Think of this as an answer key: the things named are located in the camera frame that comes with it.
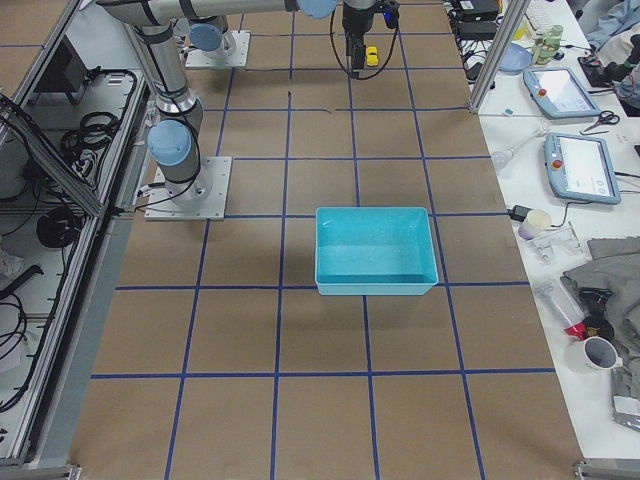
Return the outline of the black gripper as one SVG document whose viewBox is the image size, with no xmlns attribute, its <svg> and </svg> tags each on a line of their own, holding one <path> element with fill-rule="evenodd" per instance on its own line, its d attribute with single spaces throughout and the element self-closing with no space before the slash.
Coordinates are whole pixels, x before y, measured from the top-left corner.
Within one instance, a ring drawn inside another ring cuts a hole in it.
<svg viewBox="0 0 640 480">
<path fill-rule="evenodd" d="M 363 69 L 366 63 L 366 45 L 354 40 L 351 33 L 367 33 L 373 26 L 374 16 L 381 14 L 385 25 L 395 30 L 399 24 L 400 4 L 395 0 L 344 1 L 342 26 L 345 33 L 345 52 L 349 68 Z"/>
</svg>

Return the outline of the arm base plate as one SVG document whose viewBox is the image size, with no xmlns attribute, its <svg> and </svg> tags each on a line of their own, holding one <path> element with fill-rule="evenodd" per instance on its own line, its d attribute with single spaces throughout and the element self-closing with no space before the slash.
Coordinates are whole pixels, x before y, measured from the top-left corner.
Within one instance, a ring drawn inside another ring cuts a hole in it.
<svg viewBox="0 0 640 480">
<path fill-rule="evenodd" d="M 216 28 L 191 29 L 191 46 L 185 66 L 191 70 L 245 68 L 248 60 L 251 32 Z"/>
<path fill-rule="evenodd" d="M 232 170 L 230 156 L 206 156 L 195 182 L 181 192 L 176 184 L 168 183 L 150 193 L 150 207 L 145 208 L 148 221 L 221 221 L 225 218 L 226 202 Z"/>
</svg>

